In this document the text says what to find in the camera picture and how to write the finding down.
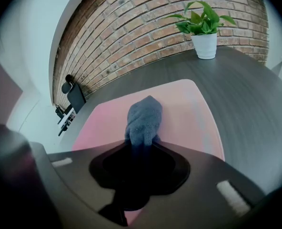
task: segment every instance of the white floor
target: white floor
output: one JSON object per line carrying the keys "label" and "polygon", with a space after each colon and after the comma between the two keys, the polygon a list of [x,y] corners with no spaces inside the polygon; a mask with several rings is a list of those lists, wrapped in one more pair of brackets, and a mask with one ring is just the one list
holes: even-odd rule
{"label": "white floor", "polygon": [[7,127],[24,135],[29,141],[43,144],[48,154],[61,152],[58,136],[60,118],[55,113],[55,106],[46,103],[35,87],[30,84],[17,101]]}

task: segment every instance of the wood grain surface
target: wood grain surface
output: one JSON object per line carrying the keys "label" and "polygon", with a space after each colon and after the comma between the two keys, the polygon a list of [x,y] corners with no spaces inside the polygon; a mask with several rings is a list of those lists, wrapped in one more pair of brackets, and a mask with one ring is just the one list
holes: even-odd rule
{"label": "wood grain surface", "polygon": [[70,151],[100,103],[168,82],[191,79],[206,100],[220,132],[226,162],[265,193],[282,185],[282,81],[253,58],[218,47],[216,58],[196,51],[177,54],[120,77],[95,91],[61,143]]}

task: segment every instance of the black chair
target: black chair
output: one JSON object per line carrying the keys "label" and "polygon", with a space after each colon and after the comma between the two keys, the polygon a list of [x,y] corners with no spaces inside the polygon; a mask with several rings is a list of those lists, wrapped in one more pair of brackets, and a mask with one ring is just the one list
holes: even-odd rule
{"label": "black chair", "polygon": [[67,99],[70,105],[64,111],[63,118],[58,122],[58,124],[61,121],[64,122],[58,136],[60,136],[63,131],[66,131],[68,129],[68,126],[71,123],[72,118],[68,116],[68,113],[70,112],[72,113],[72,111],[74,110],[75,113],[77,114],[81,110],[81,108],[84,106],[84,104],[86,103],[86,99],[82,93],[80,86],[77,83],[74,83],[72,81],[71,75],[68,74],[65,77],[65,80],[66,82],[61,87],[61,91],[64,94],[67,94]]}

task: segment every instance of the brick wall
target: brick wall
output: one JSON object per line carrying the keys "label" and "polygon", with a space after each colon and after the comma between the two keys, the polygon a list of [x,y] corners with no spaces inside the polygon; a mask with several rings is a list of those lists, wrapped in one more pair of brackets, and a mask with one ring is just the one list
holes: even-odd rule
{"label": "brick wall", "polygon": [[[194,49],[191,37],[178,31],[175,18],[192,0],[83,0],[60,42],[54,68],[53,98],[69,105],[60,88],[67,74],[86,97],[123,74],[176,53]],[[218,45],[231,46],[265,63],[268,53],[267,15],[262,0],[203,0],[225,23]],[[192,9],[201,13],[199,4]]]}

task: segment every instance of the potted plant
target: potted plant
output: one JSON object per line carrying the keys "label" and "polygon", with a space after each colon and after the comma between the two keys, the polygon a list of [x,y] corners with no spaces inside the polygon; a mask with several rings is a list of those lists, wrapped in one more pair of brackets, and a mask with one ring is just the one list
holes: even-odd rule
{"label": "potted plant", "polygon": [[[198,2],[203,6],[203,13],[198,15],[191,11],[191,18],[186,17],[186,12],[189,7]],[[184,9],[184,16],[173,14],[168,17],[175,17],[183,21],[176,23],[177,28],[185,33],[192,33],[192,41],[195,46],[197,56],[200,59],[213,59],[216,54],[217,46],[217,28],[223,26],[220,23],[220,18],[235,25],[234,20],[227,15],[218,16],[218,14],[204,1],[189,2]]]}

